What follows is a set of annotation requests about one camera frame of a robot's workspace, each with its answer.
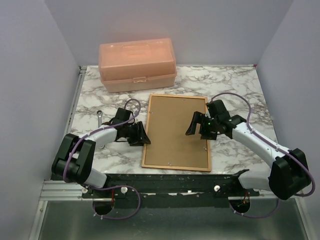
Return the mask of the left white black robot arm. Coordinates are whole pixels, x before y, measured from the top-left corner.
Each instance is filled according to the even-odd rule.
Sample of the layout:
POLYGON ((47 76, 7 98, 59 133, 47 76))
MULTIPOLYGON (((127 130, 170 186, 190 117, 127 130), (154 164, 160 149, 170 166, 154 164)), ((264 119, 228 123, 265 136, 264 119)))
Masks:
POLYGON ((99 197, 107 197, 111 185, 106 182, 105 174, 93 168, 95 151, 120 138, 126 139, 130 146, 151 144, 143 123, 135 122, 134 118, 132 111, 118 108, 110 123, 82 136, 66 134, 52 163, 52 174, 66 182, 92 186, 99 197))

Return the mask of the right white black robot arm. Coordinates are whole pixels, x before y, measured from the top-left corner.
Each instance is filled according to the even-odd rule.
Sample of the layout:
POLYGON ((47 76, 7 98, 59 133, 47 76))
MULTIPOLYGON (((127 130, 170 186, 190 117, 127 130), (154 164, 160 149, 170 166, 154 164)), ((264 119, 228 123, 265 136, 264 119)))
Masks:
POLYGON ((238 172, 237 179, 230 183, 234 195, 257 189, 287 200, 312 183, 303 151, 282 147, 260 135, 240 115, 230 116, 220 99, 207 103, 206 107, 207 113, 194 112, 187 136, 194 135, 199 125, 202 140, 216 140, 218 135, 225 135, 249 148, 269 166, 269 170, 263 172, 248 169, 238 172))

